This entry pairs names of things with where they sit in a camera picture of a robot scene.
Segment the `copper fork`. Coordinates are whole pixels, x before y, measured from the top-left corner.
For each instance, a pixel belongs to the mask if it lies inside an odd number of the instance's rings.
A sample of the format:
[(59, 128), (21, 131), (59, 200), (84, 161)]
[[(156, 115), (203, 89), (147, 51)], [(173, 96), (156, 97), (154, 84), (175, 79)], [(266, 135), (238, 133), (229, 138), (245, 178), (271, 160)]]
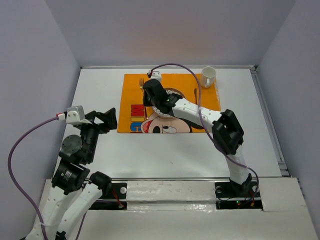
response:
[(145, 118), (145, 120), (147, 120), (148, 119), (147, 108), (144, 104), (144, 99), (145, 99), (145, 94), (144, 94), (144, 89), (143, 89), (144, 83), (145, 83), (144, 78), (141, 77), (139, 79), (139, 89), (142, 91), (142, 103), (143, 103), (143, 107), (144, 107), (144, 118)]

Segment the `yellow Mickey Mouse cloth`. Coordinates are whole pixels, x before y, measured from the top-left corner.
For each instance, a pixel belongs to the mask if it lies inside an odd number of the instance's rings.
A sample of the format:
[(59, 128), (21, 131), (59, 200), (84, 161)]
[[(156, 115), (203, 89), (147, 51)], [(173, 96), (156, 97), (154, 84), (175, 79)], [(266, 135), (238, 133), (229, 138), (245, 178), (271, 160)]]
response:
[[(163, 73), (161, 84), (164, 88), (175, 88), (184, 94), (184, 98), (195, 104), (194, 89), (197, 88), (198, 102), (201, 99), (201, 106), (207, 109), (220, 111), (221, 104), (219, 91), (214, 81), (209, 88), (201, 88), (199, 93), (198, 84), (190, 73)], [(149, 78), (146, 74), (124, 75), (118, 133), (203, 133), (204, 130), (198, 126), (194, 127), (181, 119), (162, 118), (154, 113), (151, 106), (147, 106), (148, 119), (145, 120), (143, 93), (139, 88), (139, 79), (144, 82)]]

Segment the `copper knife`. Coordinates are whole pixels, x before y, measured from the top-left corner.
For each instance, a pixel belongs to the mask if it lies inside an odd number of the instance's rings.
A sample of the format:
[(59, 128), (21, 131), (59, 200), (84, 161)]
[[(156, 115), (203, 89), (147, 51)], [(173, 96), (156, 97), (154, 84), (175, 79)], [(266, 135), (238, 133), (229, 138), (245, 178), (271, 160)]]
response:
[(197, 88), (194, 89), (193, 93), (194, 93), (194, 97), (195, 97), (195, 104), (198, 105), (198, 90), (197, 90)]

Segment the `white ceramic mug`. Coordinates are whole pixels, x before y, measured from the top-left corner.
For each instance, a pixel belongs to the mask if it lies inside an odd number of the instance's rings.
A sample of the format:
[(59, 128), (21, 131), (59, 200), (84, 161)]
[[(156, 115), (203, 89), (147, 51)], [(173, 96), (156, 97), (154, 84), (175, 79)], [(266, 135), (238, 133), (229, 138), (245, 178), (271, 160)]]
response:
[(201, 70), (200, 84), (203, 88), (210, 88), (216, 80), (217, 72), (211, 66), (206, 66)]

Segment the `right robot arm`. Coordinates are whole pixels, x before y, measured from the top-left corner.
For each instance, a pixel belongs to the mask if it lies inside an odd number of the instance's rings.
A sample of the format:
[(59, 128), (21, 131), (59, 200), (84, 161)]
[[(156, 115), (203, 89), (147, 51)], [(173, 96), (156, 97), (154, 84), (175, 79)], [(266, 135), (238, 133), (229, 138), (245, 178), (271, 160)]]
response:
[(214, 146), (226, 158), (232, 194), (242, 196), (250, 190), (252, 175), (242, 149), (244, 130), (233, 111), (200, 107), (179, 94), (167, 93), (157, 79), (148, 80), (142, 89), (144, 106), (155, 107), (162, 114), (187, 120), (208, 132)]

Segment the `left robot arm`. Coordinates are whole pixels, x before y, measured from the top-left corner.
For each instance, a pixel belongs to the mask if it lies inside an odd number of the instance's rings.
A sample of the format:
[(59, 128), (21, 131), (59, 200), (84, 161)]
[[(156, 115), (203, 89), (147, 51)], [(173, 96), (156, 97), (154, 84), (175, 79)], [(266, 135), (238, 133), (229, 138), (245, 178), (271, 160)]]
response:
[(79, 129), (80, 133), (69, 135), (62, 141), (58, 153), (60, 162), (42, 209), (16, 179), (12, 180), (36, 211), (37, 219), (25, 237), (27, 240), (66, 240), (93, 203), (108, 196), (112, 188), (109, 176), (100, 171), (90, 174), (85, 165), (94, 160), (99, 135), (117, 129), (116, 109), (113, 107), (105, 113), (95, 110), (85, 113), (81, 105), (69, 107), (28, 130), (18, 141), (53, 121), (64, 121)]

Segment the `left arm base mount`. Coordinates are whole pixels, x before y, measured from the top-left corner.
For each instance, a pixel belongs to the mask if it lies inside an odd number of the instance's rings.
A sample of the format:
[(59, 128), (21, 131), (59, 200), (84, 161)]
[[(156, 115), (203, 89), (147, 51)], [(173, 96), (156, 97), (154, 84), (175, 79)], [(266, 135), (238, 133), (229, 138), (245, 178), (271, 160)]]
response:
[(104, 193), (95, 203), (102, 210), (126, 210), (127, 192), (128, 184), (126, 182), (112, 182), (110, 191)]

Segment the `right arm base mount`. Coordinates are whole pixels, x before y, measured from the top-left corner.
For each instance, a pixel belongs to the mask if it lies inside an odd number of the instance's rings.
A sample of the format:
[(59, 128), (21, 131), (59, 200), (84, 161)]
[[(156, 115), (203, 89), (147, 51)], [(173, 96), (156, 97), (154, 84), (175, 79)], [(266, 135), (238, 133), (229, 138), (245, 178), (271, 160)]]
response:
[(229, 181), (215, 182), (215, 197), (217, 210), (243, 210), (243, 209), (263, 209), (260, 192), (254, 195), (257, 182), (253, 181), (248, 185), (248, 190), (235, 192), (232, 190)]

